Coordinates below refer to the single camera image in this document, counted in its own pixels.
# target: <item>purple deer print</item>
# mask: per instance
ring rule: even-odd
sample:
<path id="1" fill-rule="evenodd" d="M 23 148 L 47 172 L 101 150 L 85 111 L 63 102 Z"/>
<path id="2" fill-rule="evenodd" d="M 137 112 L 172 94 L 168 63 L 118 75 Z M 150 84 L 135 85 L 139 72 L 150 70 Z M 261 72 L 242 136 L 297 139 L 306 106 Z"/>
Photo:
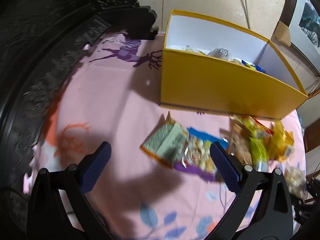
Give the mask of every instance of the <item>purple deer print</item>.
<path id="1" fill-rule="evenodd" d="M 162 50 L 153 51 L 150 54 L 147 53 L 147 55 L 139 57 L 137 56 L 137 52 L 138 52 L 139 46 L 141 45 L 141 40 L 130 40 L 126 33 L 120 33 L 120 34 L 122 34 L 125 37 L 125 41 L 121 41 L 121 40 L 119 41 L 121 44 L 123 44 L 123 46 L 121 46 L 120 49 L 102 49 L 105 51 L 109 51 L 112 54 L 109 56 L 91 60 L 90 62 L 100 60 L 100 59 L 117 57 L 118 59 L 124 60 L 126 62 L 136 62 L 136 64 L 133 65 L 133 67 L 138 67 L 142 63 L 145 63 L 147 61 L 149 61 L 150 69 L 152 67 L 154 67 L 155 69 L 159 69 L 159 67 L 161 67 L 162 55 L 155 56 L 154 54 L 157 54 Z"/>

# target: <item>pink bed sheet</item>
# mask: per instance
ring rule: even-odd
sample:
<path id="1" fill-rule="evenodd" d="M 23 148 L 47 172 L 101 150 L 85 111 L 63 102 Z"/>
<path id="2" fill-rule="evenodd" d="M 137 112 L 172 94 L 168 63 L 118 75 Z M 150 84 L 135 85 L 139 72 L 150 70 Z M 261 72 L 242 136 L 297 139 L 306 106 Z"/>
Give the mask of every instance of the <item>pink bed sheet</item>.
<path id="1" fill-rule="evenodd" d="M 79 163 L 102 141 L 112 146 L 111 160 L 86 196 L 121 238 L 203 239 L 217 225 L 235 194 L 223 182 L 206 183 L 198 176 L 171 170 L 144 154 L 139 146 L 164 121 L 168 109 L 159 106 L 161 50 L 164 36 L 154 41 L 129 40 L 125 34 L 106 35 L 90 57 L 81 60 L 65 91 L 50 109 L 46 139 L 35 151 L 30 193 L 39 168 L 58 171 Z M 216 137 L 228 135 L 229 116 L 171 110 L 185 127 Z M 269 171 L 287 165 L 306 169 L 301 126 L 296 111 L 283 120 L 293 131 L 291 157 L 270 162 Z M 270 127 L 271 122 L 261 121 Z M 61 193 L 67 211 L 72 210 Z M 256 192 L 240 226 L 250 222 L 260 193 Z"/>

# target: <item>open cardboard box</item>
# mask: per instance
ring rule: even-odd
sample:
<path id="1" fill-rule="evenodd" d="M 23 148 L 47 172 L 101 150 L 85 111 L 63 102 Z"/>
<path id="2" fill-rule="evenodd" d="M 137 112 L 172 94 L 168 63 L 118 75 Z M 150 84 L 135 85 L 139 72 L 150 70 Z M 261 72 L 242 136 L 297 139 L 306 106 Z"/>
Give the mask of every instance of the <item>open cardboard box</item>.
<path id="1" fill-rule="evenodd" d="M 267 74 L 206 54 L 224 48 Z M 267 38 L 236 24 L 173 10 L 164 40 L 160 105 L 214 114 L 281 119 L 308 98 L 287 60 Z"/>

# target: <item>landscape painting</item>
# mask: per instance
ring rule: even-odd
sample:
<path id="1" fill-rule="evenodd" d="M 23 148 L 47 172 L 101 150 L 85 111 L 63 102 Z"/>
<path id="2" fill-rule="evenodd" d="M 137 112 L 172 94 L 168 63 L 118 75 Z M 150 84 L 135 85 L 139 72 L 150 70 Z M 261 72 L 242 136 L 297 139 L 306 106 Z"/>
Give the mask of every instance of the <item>landscape painting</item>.
<path id="1" fill-rule="evenodd" d="M 320 53 L 320 17 L 310 0 L 306 0 L 299 27 Z"/>

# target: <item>white cord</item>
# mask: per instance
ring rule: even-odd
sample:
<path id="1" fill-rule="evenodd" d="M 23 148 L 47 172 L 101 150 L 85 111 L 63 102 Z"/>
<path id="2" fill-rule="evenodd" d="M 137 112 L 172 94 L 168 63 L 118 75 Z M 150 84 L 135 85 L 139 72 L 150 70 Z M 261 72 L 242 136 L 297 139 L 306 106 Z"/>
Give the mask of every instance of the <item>white cord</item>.
<path id="1" fill-rule="evenodd" d="M 247 5 L 247 0 L 240 0 L 241 1 L 241 5 L 242 5 L 242 8 L 243 8 L 243 11 L 244 11 L 244 16 L 245 16 L 245 19 L 247 21 L 247 26 L 248 26 L 248 29 L 250 30 L 250 22 L 249 22 L 249 15 L 248 15 L 248 5 Z"/>

